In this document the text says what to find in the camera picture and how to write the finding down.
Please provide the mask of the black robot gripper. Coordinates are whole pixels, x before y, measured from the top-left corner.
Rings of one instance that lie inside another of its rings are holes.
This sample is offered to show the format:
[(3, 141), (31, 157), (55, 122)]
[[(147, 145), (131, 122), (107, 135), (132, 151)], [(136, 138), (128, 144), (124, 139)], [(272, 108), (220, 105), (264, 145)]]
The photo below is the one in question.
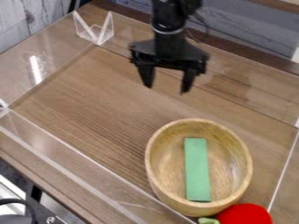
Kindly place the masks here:
[(187, 93), (197, 74), (204, 74), (209, 55), (185, 38), (185, 30), (177, 33), (153, 33), (153, 38), (129, 44), (131, 62), (135, 64), (143, 84), (151, 88), (157, 67), (183, 70), (180, 94)]

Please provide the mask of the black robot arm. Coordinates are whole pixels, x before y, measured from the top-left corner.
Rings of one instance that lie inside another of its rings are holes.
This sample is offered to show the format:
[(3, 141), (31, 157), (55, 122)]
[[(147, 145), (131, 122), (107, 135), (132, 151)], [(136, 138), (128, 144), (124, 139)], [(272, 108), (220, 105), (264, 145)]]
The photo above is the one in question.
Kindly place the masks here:
[(143, 84), (151, 88), (157, 67), (183, 71), (180, 94), (192, 88), (195, 77), (205, 73), (209, 55), (187, 38), (187, 19), (201, 0), (152, 0), (153, 38), (129, 44), (131, 62)]

